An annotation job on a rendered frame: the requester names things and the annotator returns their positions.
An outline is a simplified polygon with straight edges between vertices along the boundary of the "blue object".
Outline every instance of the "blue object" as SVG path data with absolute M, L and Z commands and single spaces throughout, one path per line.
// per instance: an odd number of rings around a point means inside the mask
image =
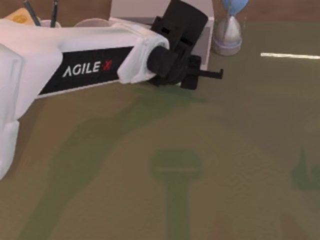
M 222 0 L 223 7 L 228 11 L 231 16 L 237 15 L 248 4 L 249 0 Z

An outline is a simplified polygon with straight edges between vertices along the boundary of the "red letter x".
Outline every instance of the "red letter x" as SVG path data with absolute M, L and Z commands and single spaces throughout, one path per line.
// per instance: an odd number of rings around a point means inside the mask
M 104 61 L 104 65 L 102 66 L 103 71 L 110 70 L 112 64 L 112 60 Z

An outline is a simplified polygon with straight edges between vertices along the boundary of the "robotic arm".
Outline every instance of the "robotic arm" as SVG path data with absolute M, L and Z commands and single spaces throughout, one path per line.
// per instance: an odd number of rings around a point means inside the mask
M 14 159 L 18 119 L 37 98 L 114 82 L 196 89 L 200 75 L 221 79 L 223 70 L 200 71 L 200 57 L 191 55 L 207 21 L 180 0 L 151 29 L 134 23 L 46 28 L 1 19 L 0 179 Z

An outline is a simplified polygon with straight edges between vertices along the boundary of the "agile-x logo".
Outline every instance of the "agile-x logo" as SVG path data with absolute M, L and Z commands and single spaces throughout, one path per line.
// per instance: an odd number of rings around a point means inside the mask
M 132 48 L 64 52 L 60 67 L 40 95 L 118 80 L 117 71 Z
M 112 59 L 111 60 L 105 60 L 104 64 L 102 64 L 102 61 L 95 61 L 92 62 L 85 62 L 82 64 L 77 64 L 73 67 L 68 66 L 62 75 L 63 78 L 65 77 L 72 77 L 72 76 L 78 76 L 78 75 L 86 75 L 86 74 L 92 74 L 92 73 L 98 73 L 100 71 L 109 71 L 112 66 Z

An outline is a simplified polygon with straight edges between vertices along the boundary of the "white box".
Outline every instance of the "white box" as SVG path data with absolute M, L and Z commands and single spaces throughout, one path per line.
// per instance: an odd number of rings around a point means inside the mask
M 171 0 L 112 0 L 110 18 L 123 19 L 144 25 L 152 25 L 156 17 L 162 17 Z M 201 69 L 208 69 L 211 41 L 214 29 L 212 0 L 183 0 L 208 16 L 208 22 L 196 43 L 193 54 L 201 57 Z

